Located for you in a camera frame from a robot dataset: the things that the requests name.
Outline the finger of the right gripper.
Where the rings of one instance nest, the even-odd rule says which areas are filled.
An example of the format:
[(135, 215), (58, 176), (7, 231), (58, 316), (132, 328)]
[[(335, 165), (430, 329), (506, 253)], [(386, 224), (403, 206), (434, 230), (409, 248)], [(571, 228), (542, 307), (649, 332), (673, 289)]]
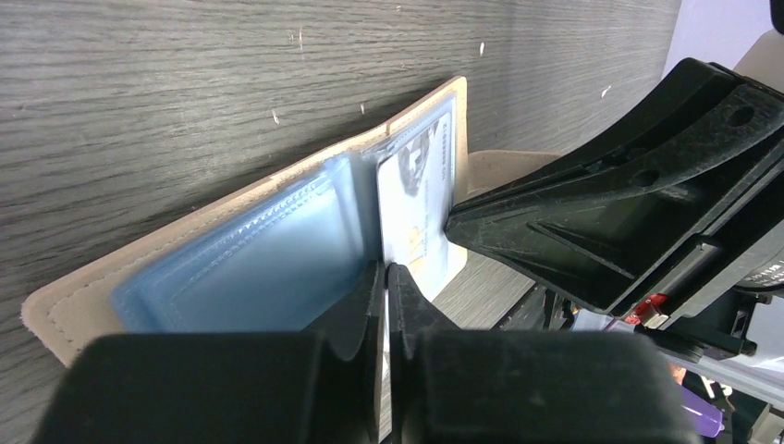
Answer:
[(782, 160), (782, 93), (687, 58), (580, 148), (457, 204), (445, 232), (583, 308), (624, 315)]

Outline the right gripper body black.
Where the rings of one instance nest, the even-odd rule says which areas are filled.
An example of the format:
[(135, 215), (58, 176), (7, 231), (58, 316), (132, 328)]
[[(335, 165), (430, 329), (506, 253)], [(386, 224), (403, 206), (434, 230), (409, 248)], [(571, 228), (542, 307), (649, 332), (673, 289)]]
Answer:
[(688, 362), (757, 357), (753, 321), (783, 297), (783, 204), (748, 202), (711, 228), (655, 222), (632, 243), (654, 259), (634, 331)]

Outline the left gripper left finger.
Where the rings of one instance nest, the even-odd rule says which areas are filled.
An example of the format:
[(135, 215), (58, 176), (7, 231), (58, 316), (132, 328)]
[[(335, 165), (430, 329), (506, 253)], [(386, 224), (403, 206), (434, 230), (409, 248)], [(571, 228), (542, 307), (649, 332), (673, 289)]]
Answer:
[(36, 443), (375, 443), (385, 268), (289, 332), (116, 334), (90, 343)]

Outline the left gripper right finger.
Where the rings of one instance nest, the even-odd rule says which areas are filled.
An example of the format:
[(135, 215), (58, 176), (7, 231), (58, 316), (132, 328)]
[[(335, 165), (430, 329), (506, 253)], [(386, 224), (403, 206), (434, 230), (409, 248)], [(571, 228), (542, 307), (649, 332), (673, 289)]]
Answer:
[(696, 443), (654, 343), (457, 327), (387, 269), (395, 443)]

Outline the beige card holder wallet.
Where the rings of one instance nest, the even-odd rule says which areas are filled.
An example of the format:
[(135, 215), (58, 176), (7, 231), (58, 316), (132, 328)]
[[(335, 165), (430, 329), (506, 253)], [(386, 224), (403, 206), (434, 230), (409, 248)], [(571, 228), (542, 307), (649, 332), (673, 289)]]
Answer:
[(385, 263), (377, 168), (393, 141), (454, 117), (455, 201), (553, 162), (470, 153), (467, 81), (453, 78), (386, 122), (334, 143), (33, 292), (24, 326), (63, 364), (114, 333), (300, 329)]

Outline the white VIP card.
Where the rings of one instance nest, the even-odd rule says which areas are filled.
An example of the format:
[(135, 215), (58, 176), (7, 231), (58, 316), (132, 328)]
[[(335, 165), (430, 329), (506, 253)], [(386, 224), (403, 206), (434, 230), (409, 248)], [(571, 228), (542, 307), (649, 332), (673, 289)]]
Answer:
[(383, 257), (404, 265), (433, 300), (464, 265), (464, 254), (443, 232), (455, 197), (454, 117), (447, 111), (393, 141), (377, 168)]

